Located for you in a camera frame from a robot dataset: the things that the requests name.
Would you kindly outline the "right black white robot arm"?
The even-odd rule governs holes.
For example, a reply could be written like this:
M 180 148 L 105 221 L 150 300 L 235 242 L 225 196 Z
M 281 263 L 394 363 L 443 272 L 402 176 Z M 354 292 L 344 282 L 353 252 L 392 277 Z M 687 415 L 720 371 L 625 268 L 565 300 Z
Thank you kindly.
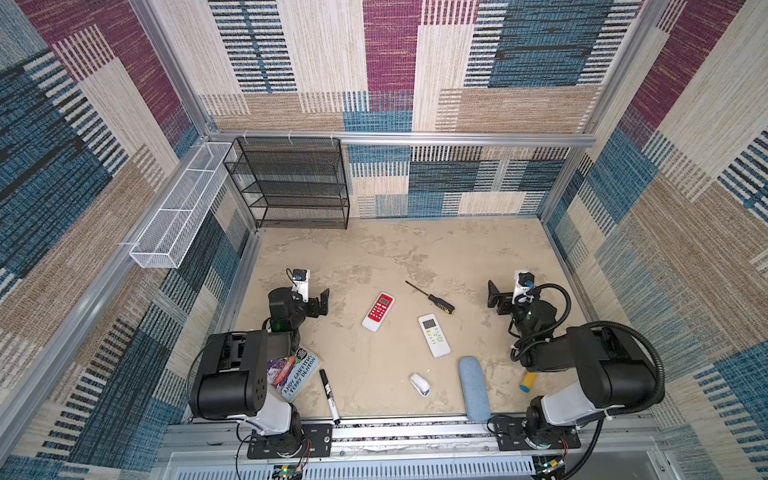
M 579 446 L 576 429 L 593 421 L 633 414 L 660 403 L 665 369 L 651 342 L 628 325 L 596 321 L 566 328 L 572 309 L 568 291 L 555 283 L 536 284 L 529 272 L 511 292 L 488 285 L 487 305 L 510 318 L 515 339 L 510 358 L 528 373 L 573 369 L 577 380 L 562 390 L 535 397 L 524 417 L 497 415 L 490 429 L 502 450 Z

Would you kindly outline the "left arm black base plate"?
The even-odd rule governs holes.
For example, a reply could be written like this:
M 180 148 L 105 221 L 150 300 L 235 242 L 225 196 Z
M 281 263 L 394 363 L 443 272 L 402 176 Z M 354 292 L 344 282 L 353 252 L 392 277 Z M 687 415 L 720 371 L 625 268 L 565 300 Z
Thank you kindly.
M 249 460 L 326 458 L 330 456 L 333 429 L 332 423 L 302 424 L 270 436 L 252 430 L 246 457 Z

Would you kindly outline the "black yellow handled screwdriver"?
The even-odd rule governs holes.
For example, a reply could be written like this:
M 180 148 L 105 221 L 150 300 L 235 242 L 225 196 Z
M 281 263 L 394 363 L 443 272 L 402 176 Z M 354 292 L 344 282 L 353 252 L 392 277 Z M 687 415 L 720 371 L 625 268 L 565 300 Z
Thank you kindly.
M 419 288 L 418 286 L 414 285 L 413 283 L 411 283 L 408 280 L 406 280 L 405 283 L 407 285 L 409 285 L 410 287 L 412 287 L 413 289 L 415 289 L 416 291 L 418 291 L 418 292 L 422 293 L 423 295 L 425 295 L 428 298 L 428 300 L 433 305 L 435 305 L 439 310 L 441 310 L 441 311 L 443 311 L 443 312 L 445 312 L 445 313 L 447 313 L 449 315 L 454 313 L 455 307 L 451 303 L 446 301 L 445 299 L 442 299 L 440 297 L 437 297 L 437 296 L 435 296 L 435 295 L 433 295 L 431 293 L 428 293 L 428 292 L 422 290 L 421 288 Z

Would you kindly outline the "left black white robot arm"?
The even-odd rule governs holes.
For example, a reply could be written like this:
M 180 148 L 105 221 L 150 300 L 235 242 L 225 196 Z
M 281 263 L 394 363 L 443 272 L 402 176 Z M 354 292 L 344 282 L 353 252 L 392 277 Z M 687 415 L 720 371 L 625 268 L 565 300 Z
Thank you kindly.
M 268 295 L 271 316 L 261 329 L 209 336 L 193 361 L 193 416 L 248 428 L 241 442 L 251 460 L 328 457 L 338 415 L 305 424 L 292 401 L 313 378 L 328 382 L 321 359 L 300 345 L 299 328 L 308 318 L 328 314 L 329 297 L 328 289 L 309 298 L 291 287 L 277 288 Z

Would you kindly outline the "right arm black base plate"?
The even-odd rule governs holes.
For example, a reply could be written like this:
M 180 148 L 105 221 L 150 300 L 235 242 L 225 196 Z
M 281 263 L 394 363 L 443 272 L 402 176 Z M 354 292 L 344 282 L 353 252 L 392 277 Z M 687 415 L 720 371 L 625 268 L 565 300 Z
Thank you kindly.
M 493 415 L 486 422 L 501 451 L 571 450 L 582 446 L 574 427 L 558 427 L 542 423 L 529 427 L 521 416 Z

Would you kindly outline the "white remote with red buttons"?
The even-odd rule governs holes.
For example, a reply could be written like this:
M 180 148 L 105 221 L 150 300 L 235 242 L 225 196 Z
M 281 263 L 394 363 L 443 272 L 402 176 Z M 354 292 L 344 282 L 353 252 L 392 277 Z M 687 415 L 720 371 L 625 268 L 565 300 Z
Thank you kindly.
M 392 295 L 381 292 L 363 319 L 362 326 L 371 332 L 377 332 L 393 309 L 394 303 L 395 298 Z

